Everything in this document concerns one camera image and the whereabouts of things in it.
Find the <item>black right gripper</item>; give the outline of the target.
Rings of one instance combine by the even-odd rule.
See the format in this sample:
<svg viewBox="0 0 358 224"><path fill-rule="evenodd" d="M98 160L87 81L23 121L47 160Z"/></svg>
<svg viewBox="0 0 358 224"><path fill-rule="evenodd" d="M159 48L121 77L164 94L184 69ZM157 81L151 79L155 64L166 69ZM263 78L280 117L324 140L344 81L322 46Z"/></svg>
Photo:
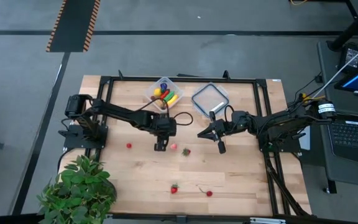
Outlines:
<svg viewBox="0 0 358 224"><path fill-rule="evenodd" d="M214 142L217 141L219 153L224 154L226 153L226 147L221 138L245 131L249 127L249 113L245 111L235 111L234 121L216 119L216 115L213 111L210 111L209 115L211 123L206 129L198 133L197 137L209 139Z"/></svg>

